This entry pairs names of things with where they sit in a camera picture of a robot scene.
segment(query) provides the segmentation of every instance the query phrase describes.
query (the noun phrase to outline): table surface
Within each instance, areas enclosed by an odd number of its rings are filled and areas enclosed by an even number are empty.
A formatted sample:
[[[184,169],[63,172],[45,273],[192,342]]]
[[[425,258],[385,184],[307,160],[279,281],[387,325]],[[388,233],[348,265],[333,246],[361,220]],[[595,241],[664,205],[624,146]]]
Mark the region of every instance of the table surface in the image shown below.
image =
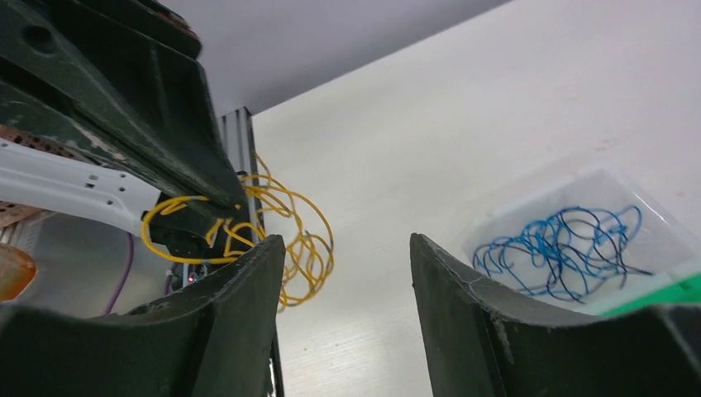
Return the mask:
[[[410,234],[451,244],[552,161],[605,155],[701,236],[698,15],[517,0],[255,117],[258,152],[336,237],[322,292],[279,315],[288,395],[431,395]]]

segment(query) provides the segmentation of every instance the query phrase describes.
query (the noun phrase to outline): tangled blue cord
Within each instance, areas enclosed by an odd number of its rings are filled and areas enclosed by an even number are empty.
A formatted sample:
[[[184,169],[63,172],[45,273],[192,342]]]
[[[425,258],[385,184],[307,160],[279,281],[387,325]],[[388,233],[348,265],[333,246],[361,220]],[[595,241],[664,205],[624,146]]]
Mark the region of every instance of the tangled blue cord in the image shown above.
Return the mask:
[[[625,224],[622,218],[630,217],[629,214],[634,221]],[[576,232],[576,225],[584,225],[590,232]],[[601,208],[562,208],[547,219],[528,223],[518,236],[497,237],[479,246],[472,263],[489,277],[511,275],[522,287],[518,291],[524,294],[550,295],[582,304],[584,297],[613,277],[622,277],[619,288],[623,288],[628,275],[653,275],[623,263],[623,252],[641,225],[642,212],[634,205],[617,213]],[[530,256],[535,268],[548,270],[544,282],[526,285],[514,271],[513,261],[507,259],[507,255],[514,254]],[[581,279],[581,283],[566,283],[562,279],[565,272],[571,271],[578,274],[576,279]]]

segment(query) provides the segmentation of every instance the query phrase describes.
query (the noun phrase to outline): transparent plastic box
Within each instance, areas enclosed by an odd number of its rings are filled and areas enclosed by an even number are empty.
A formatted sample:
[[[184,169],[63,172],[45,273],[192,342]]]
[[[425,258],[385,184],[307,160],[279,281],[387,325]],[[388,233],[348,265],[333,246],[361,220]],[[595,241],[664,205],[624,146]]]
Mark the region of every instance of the transparent plastic box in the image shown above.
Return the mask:
[[[454,254],[474,266],[473,254],[479,246],[496,237],[516,236],[528,223],[547,218],[562,208],[580,206],[618,211],[628,205],[639,207],[642,220],[639,233],[623,252],[624,262],[655,274],[629,275],[623,288],[618,278],[612,278],[583,298],[584,304],[564,302],[547,294],[535,299],[581,313],[603,314],[701,275],[699,242],[613,163],[605,160],[580,166],[545,187],[475,219],[459,235],[454,244],[459,248]],[[548,270],[535,268],[530,260],[528,254],[509,259],[525,285],[542,285],[546,279],[543,271]],[[509,288],[522,288],[509,273],[491,276]],[[562,280],[573,281],[572,277],[580,275],[573,270],[563,271]]]

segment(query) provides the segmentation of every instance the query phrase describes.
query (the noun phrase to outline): yellow string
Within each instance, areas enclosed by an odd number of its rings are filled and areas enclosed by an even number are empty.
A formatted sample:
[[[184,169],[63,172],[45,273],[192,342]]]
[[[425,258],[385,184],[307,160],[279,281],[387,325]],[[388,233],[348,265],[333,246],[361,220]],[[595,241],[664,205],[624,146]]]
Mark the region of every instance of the yellow string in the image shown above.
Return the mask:
[[[297,227],[297,234],[286,246],[287,258],[285,262],[283,286],[282,290],[280,291],[278,306],[279,311],[282,311],[287,307],[299,306],[300,304],[310,300],[316,296],[326,282],[326,278],[331,274],[334,266],[333,234],[327,219],[324,217],[321,210],[314,203],[312,203],[311,200],[297,192],[293,192],[285,188],[278,180],[273,178],[268,166],[262,161],[262,159],[259,156],[256,156],[256,159],[260,162],[265,174],[242,176],[241,184],[243,185],[246,194],[249,197],[258,199],[263,208],[256,210],[255,219],[251,219],[251,222],[240,222],[232,226],[232,219],[218,219],[205,235],[205,241],[207,244],[209,246],[214,246],[214,242],[217,239],[217,234],[220,231],[227,234],[223,257],[204,260],[172,256],[167,252],[159,250],[158,247],[156,247],[150,240],[150,236],[148,234],[148,226],[157,215],[167,216],[171,213],[175,213],[187,207],[189,201],[208,201],[208,198],[204,196],[175,197],[156,205],[144,216],[141,224],[141,238],[143,239],[144,244],[156,255],[165,258],[168,261],[189,265],[201,265],[205,262],[213,265],[220,265],[232,263],[244,254],[243,251],[233,251],[231,249],[231,243],[233,240],[246,244],[247,246],[254,246],[252,241],[237,234],[241,229],[249,228],[260,240],[267,236],[261,222],[261,217],[264,213],[276,213],[283,218],[293,219]],[[297,204],[295,203],[295,199],[302,200],[322,220],[324,227],[327,230],[328,241],[321,235],[310,233],[304,228],[303,220],[297,212]],[[291,280],[298,276],[301,276],[301,278],[306,281],[308,291],[301,295],[291,295],[288,293],[286,287]]]

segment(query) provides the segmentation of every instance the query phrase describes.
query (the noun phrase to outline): green object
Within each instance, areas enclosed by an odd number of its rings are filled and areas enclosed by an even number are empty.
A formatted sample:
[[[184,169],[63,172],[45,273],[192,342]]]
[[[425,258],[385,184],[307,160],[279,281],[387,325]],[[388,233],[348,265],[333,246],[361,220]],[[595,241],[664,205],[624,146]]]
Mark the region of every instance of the green object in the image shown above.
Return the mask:
[[[615,316],[640,309],[649,304],[701,304],[701,275],[696,275],[643,298],[609,310],[603,316]]]

